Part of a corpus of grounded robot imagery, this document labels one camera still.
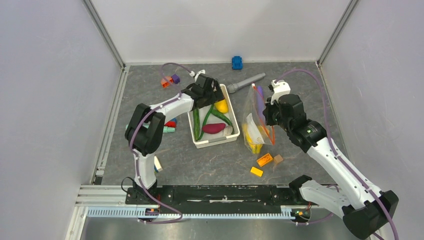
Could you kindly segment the red sweet potato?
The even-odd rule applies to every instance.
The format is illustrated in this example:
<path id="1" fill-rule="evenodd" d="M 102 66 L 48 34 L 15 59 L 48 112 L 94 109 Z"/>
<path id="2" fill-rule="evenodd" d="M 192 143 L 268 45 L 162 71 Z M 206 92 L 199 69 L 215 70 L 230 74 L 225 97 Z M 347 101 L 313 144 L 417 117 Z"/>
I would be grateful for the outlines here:
<path id="1" fill-rule="evenodd" d="M 226 126 L 225 123 L 209 123 L 203 127 L 203 131 L 206 134 L 214 135 L 223 131 Z"/>

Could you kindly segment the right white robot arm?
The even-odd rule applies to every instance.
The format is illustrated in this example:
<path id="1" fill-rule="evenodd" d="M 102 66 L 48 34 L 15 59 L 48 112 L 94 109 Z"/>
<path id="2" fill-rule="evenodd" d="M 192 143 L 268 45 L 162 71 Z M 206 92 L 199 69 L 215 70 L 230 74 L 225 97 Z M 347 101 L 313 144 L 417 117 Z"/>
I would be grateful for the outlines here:
<path id="1" fill-rule="evenodd" d="M 300 97 L 291 93 L 289 84 L 272 80 L 272 96 L 265 101 L 266 125 L 279 126 L 289 140 L 319 163 L 341 191 L 327 188 L 311 177 L 302 175 L 289 184 L 289 199 L 317 204 L 342 219 L 358 239 L 365 240 L 385 224 L 393 221 L 399 197 L 365 177 L 339 150 L 326 129 L 307 118 Z"/>

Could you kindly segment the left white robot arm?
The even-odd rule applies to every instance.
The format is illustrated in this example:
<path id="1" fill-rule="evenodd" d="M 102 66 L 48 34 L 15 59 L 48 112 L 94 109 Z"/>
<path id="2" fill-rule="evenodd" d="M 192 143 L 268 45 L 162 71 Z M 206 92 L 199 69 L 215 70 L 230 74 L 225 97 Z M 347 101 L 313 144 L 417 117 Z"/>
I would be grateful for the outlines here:
<path id="1" fill-rule="evenodd" d="M 195 82 L 176 96 L 153 105 L 138 104 L 125 130 L 124 137 L 134 157 L 135 182 L 141 187 L 137 196 L 145 204 L 151 204 L 157 198 L 154 158 L 162 143 L 165 123 L 225 99 L 217 79 L 202 71 L 192 76 Z"/>

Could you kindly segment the yellow banana bunch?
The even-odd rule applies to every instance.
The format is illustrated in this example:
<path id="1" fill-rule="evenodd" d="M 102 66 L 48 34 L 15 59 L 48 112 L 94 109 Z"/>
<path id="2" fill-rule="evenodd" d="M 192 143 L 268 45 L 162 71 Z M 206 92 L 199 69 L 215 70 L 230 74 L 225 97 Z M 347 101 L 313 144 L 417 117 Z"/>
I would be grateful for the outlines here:
<path id="1" fill-rule="evenodd" d="M 253 132 L 253 137 L 250 135 L 247 123 L 242 124 L 242 132 L 245 143 L 250 148 L 251 152 L 253 154 L 259 154 L 264 144 L 264 139 L 260 131 L 260 125 L 256 126 L 256 130 Z"/>

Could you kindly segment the dark green cucumber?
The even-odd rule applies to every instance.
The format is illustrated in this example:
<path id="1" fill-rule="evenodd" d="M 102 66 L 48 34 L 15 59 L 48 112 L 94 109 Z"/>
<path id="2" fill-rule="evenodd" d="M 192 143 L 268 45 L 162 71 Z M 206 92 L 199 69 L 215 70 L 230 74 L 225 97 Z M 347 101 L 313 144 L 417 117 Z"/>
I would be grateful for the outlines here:
<path id="1" fill-rule="evenodd" d="M 194 140 L 198 141 L 200 136 L 200 112 L 199 108 L 195 108 L 192 111 L 193 116 L 193 134 L 194 134 Z"/>

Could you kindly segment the yellow squash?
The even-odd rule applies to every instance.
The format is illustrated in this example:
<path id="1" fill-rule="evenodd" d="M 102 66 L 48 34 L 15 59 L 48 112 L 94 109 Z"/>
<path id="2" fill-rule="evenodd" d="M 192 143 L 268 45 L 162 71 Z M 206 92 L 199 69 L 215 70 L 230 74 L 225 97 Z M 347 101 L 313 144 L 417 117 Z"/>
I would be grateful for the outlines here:
<path id="1" fill-rule="evenodd" d="M 229 107 L 227 104 L 227 100 L 224 98 L 223 100 L 220 100 L 216 103 L 214 103 L 214 107 L 217 111 L 219 111 L 222 114 L 226 114 L 229 112 Z"/>

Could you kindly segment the green chili pepper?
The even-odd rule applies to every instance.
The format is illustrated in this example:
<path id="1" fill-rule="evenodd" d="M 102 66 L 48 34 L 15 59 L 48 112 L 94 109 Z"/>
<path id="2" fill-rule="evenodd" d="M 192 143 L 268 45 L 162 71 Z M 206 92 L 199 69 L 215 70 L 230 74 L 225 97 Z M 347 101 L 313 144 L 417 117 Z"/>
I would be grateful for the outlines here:
<path id="1" fill-rule="evenodd" d="M 220 111 L 218 111 L 217 109 L 212 109 L 211 110 L 211 114 L 213 115 L 213 116 L 215 116 L 215 117 L 217 117 L 218 119 L 220 119 L 220 120 L 222 120 L 222 121 L 224 121 L 227 125 L 229 125 L 229 126 L 233 126 L 233 123 L 232 123 L 232 121 L 224 114 L 224 113 L 221 113 Z"/>

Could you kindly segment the clear zip top bag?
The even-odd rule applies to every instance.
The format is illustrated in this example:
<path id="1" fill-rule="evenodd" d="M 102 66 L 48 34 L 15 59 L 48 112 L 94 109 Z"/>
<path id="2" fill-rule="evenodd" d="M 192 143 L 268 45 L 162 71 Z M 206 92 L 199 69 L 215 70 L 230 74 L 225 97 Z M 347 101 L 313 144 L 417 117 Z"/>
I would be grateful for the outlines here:
<path id="1" fill-rule="evenodd" d="M 252 83 L 249 86 L 249 91 L 244 103 L 244 109 L 243 109 L 243 113 L 241 117 L 241 129 L 242 129 L 242 124 L 247 124 L 248 131 L 251 137 L 253 137 L 254 131 L 257 130 L 257 125 L 258 125 L 260 126 L 259 130 L 263 137 L 263 141 L 264 141 L 263 145 L 274 145 L 275 130 L 272 126 L 266 125 L 266 123 L 262 123 L 262 121 L 260 120 L 258 116 L 256 96 L 257 96 L 257 86 L 254 83 Z"/>

